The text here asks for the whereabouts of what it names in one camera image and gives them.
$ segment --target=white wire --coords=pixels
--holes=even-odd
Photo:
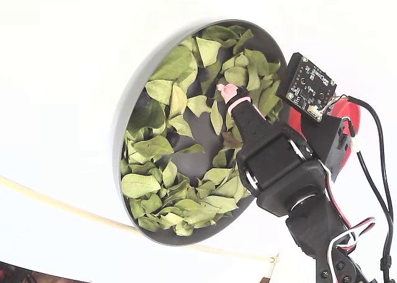
[[[342,232],[340,235],[335,236],[329,243],[328,251],[327,251],[327,260],[328,260],[329,269],[331,270],[331,277],[332,277],[333,283],[338,283],[336,273],[335,273],[334,263],[332,261],[332,249],[334,247],[334,243],[336,243],[338,240],[340,240],[344,236],[349,235],[352,232],[356,231],[357,229],[364,227],[364,225],[366,225],[365,227],[367,228],[369,226],[368,223],[370,225],[371,225],[371,223],[375,224],[376,223],[375,218],[369,218],[366,222],[363,222],[361,224],[359,223],[359,225],[356,225],[356,226],[352,227],[351,229],[346,230],[345,232]]]

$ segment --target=black cable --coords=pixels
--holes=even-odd
[[[367,104],[366,102],[361,101],[359,99],[356,99],[354,97],[351,97],[351,96],[349,96],[347,98],[347,100],[349,102],[352,102],[354,104],[357,104],[359,106],[366,108],[371,113],[371,115],[377,125],[377,129],[378,129],[381,172],[382,172],[383,186],[385,188],[386,201],[387,201],[388,206],[386,206],[385,201],[383,200],[382,196],[379,193],[379,190],[377,189],[375,183],[373,182],[360,151],[357,152],[357,157],[360,161],[360,165],[363,169],[365,177],[367,178],[367,180],[372,188],[373,193],[377,197],[377,199],[382,207],[383,213],[385,214],[385,217],[387,219],[388,234],[386,236],[385,244],[383,246],[383,257],[380,260],[380,269],[383,271],[383,280],[385,281],[385,283],[390,283],[390,282],[394,282],[394,281],[390,281],[390,275],[389,275],[389,270],[390,270],[390,266],[391,266],[390,249],[391,249],[391,241],[393,239],[393,204],[391,202],[390,190],[389,190],[387,177],[386,177],[385,144],[383,141],[383,131],[382,131],[379,116],[377,115],[375,110],[369,104]],[[355,137],[354,126],[353,126],[351,120],[348,120],[348,122],[349,122],[350,134],[352,137]]]
[[[387,201],[387,206],[388,206],[388,211],[391,217],[391,220],[394,221],[394,215],[393,215],[393,204],[391,203],[391,196],[390,196],[390,191],[389,191],[389,185],[387,183],[387,176],[386,176],[386,164],[385,164],[385,143],[383,141],[383,130],[382,126],[380,123],[379,116],[375,112],[375,110],[372,108],[371,105],[368,103],[361,101],[360,99],[356,99],[352,96],[347,97],[347,100],[351,103],[357,104],[359,106],[364,107],[367,109],[370,114],[372,115],[373,119],[375,120],[375,123],[377,125],[378,129],[378,136],[379,136],[379,147],[380,147],[380,165],[381,165],[381,171],[382,171],[382,178],[383,178],[383,185],[385,187],[385,194],[386,194],[386,201]]]

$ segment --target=red component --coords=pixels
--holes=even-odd
[[[358,106],[354,103],[348,102],[345,99],[341,99],[335,103],[331,114],[335,117],[350,117],[352,119],[352,123],[355,128],[355,131],[357,133],[359,132],[360,106]],[[294,108],[291,108],[289,124],[292,128],[294,128],[296,131],[298,131],[299,133],[302,134],[301,127],[300,127],[300,122],[301,122],[300,119],[301,119],[300,113],[297,110],[295,110]],[[350,134],[348,127],[345,128],[344,133]],[[351,149],[348,149],[347,153],[346,153],[345,160],[342,163],[342,167],[345,166],[347,159],[349,159],[350,153],[351,153]]]

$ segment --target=cable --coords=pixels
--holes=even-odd
[[[383,142],[383,131],[380,123],[380,119],[375,112],[375,110],[366,102],[361,101],[359,99],[353,98],[349,96],[347,98],[349,102],[352,102],[354,104],[357,104],[359,106],[362,106],[366,108],[372,115],[372,117],[375,120],[375,123],[377,125],[378,129],[378,136],[379,136],[379,145],[380,145],[380,161],[381,161],[381,171],[382,171],[382,178],[383,178],[383,185],[385,187],[385,194],[386,194],[386,201],[388,203],[388,206],[386,206],[385,201],[383,200],[383,197],[380,195],[379,190],[377,189],[375,183],[372,180],[372,177],[367,169],[367,166],[365,165],[364,158],[361,154],[361,151],[357,148],[357,139],[355,138],[356,132],[353,126],[353,123],[351,119],[347,119],[349,123],[349,130],[350,134],[352,137],[352,149],[357,152],[357,157],[359,159],[360,165],[363,169],[363,172],[365,174],[365,177],[367,178],[368,183],[370,184],[370,187],[375,194],[376,198],[378,199],[379,204],[382,207],[382,211],[385,214],[387,223],[388,223],[388,234],[386,236],[385,244],[383,246],[383,257],[380,260],[380,269],[383,271],[383,280],[385,283],[389,283],[390,281],[390,266],[391,266],[391,256],[390,256],[390,249],[391,249],[391,242],[393,239],[393,204],[391,202],[391,196],[390,196],[390,190],[388,187],[387,183],[387,177],[386,177],[386,167],[385,167],[385,145]]]
[[[334,244],[339,241],[341,238],[344,236],[353,233],[355,230],[362,228],[364,225],[366,225],[365,229],[362,230],[359,233],[359,236],[363,235],[364,233],[368,232],[369,229],[371,229],[375,225],[375,218],[367,218],[364,221],[361,221],[359,224],[356,226],[352,227],[351,229],[346,230],[345,232],[342,232],[340,235],[335,236],[331,242],[329,243],[328,250],[327,250],[327,261],[328,261],[328,266],[329,269],[331,270],[331,277],[332,277],[332,283],[337,283],[337,277],[335,273],[335,268],[334,268],[334,263],[332,261],[332,249],[334,247]]]

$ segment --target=pink object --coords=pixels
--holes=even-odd
[[[235,86],[232,83],[229,83],[227,85],[224,84],[218,84],[216,88],[221,92],[222,97],[225,100],[225,103],[229,102],[231,98],[233,98],[235,95],[237,95],[237,86]],[[228,108],[228,113],[231,115],[231,111],[233,108],[235,108],[238,104],[248,101],[251,102],[250,97],[242,97],[236,101],[234,101]]]

